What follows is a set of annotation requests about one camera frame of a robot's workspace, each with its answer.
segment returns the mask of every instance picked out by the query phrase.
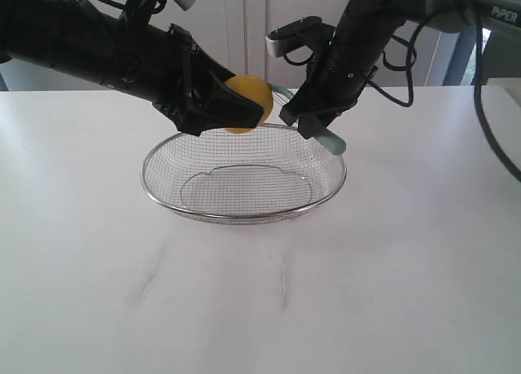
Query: wire mesh basket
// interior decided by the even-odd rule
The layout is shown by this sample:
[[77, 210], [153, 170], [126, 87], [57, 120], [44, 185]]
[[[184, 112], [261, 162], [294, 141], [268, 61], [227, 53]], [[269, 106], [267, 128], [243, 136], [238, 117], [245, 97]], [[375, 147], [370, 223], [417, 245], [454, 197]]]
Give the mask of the wire mesh basket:
[[157, 145], [142, 184], [160, 205], [203, 222], [257, 224], [294, 218], [333, 197], [346, 166], [294, 128], [265, 124], [246, 134], [177, 134]]

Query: scuff mark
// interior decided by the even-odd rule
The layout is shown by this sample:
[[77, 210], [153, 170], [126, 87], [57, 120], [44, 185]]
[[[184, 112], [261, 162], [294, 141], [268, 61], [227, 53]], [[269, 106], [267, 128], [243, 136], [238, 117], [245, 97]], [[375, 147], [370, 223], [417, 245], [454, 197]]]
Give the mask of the scuff mark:
[[152, 284], [154, 283], [155, 277], [158, 274], [158, 271], [163, 264], [164, 258], [166, 257], [167, 245], [163, 245], [155, 254], [154, 259], [151, 263], [151, 266], [148, 270], [147, 277], [143, 280], [143, 282], [136, 288], [136, 293], [131, 301], [134, 304], [138, 304], [143, 301], [147, 297], [148, 291], [151, 289]]
[[282, 298], [282, 311], [285, 311], [287, 306], [289, 305], [289, 274], [288, 274], [288, 266], [287, 266], [287, 256], [284, 254], [282, 256], [282, 265], [280, 266], [280, 295]]

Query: table surface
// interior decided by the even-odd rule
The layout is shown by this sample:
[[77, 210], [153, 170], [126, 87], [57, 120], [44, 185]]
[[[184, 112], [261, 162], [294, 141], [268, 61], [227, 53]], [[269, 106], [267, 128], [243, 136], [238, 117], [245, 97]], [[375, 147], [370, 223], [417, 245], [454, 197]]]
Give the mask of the table surface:
[[[521, 185], [470, 88], [416, 93], [365, 91], [332, 126], [344, 189], [256, 227], [147, 197], [143, 158], [175, 131], [149, 103], [0, 94], [0, 372], [518, 373]], [[521, 164], [521, 109], [484, 100]]]

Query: white wall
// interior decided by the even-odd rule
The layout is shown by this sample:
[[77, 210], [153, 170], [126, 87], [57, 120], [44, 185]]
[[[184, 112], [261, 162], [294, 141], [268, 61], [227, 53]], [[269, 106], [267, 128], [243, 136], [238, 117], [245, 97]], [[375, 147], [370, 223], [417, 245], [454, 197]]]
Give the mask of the white wall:
[[[337, 25], [347, 3], [348, 0], [266, 0], [266, 32], [308, 15], [319, 15], [324, 22]], [[415, 24], [408, 23], [397, 34], [409, 38], [415, 26]], [[414, 66], [415, 85], [424, 85], [427, 81], [439, 36], [440, 33], [435, 30], [424, 29], [417, 41], [418, 61]], [[251, 45], [248, 44], [248, 50], [251, 50]], [[392, 42], [388, 46], [387, 53], [392, 63], [402, 65], [405, 62], [404, 47]], [[309, 51], [302, 49], [291, 54], [291, 57], [305, 59], [308, 55]], [[379, 67], [380, 71], [375, 80], [381, 86], [405, 86], [404, 74], [390, 72], [381, 65]], [[304, 67], [292, 67], [282, 59], [273, 59], [266, 56], [265, 74], [268, 80], [273, 83], [287, 87], [298, 87], [304, 80], [304, 71]]]
[[[118, 16], [119, 11], [92, 1], [104, 12]], [[226, 17], [231, 19], [230, 29]], [[188, 29], [194, 39], [217, 61], [234, 71], [244, 72], [243, 0], [198, 0], [189, 11], [169, 4], [152, 18], [152, 24], [167, 29], [171, 23]], [[99, 86], [18, 60], [2, 65], [2, 74], [10, 90], [84, 90]]]

